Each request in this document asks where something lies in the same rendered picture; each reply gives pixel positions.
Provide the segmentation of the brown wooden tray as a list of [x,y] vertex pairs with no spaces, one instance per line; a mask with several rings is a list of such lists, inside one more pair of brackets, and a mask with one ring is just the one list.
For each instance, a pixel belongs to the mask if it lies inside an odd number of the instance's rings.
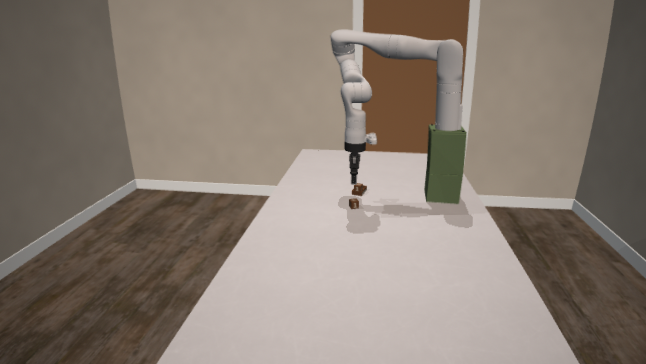
[[367,186],[363,185],[363,190],[361,192],[360,191],[354,191],[354,189],[353,189],[352,190],[352,195],[362,196],[366,190],[367,190]]

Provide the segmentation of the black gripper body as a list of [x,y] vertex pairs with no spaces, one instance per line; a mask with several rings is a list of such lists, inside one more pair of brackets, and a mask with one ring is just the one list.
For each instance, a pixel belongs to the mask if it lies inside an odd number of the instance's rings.
[[362,143],[362,144],[350,144],[350,143],[346,143],[346,142],[345,142],[344,149],[345,149],[347,152],[351,152],[351,153],[352,153],[351,157],[356,157],[356,158],[358,158],[358,153],[359,153],[359,152],[363,152],[363,151],[365,151],[365,149],[366,149],[366,142],[365,142],[365,143]]

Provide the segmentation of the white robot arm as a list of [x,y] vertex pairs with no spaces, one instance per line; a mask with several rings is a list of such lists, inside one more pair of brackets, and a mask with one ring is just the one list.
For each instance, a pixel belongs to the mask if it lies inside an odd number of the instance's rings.
[[[366,46],[384,58],[437,61],[435,128],[443,131],[461,130],[463,48],[458,41],[424,40],[405,35],[343,29],[331,34],[331,45],[344,83],[341,97],[346,115],[346,143],[377,144],[375,133],[366,134],[365,111],[352,107],[352,103],[366,103],[372,97],[371,86],[355,62],[355,44]],[[342,63],[345,59],[352,60]]]

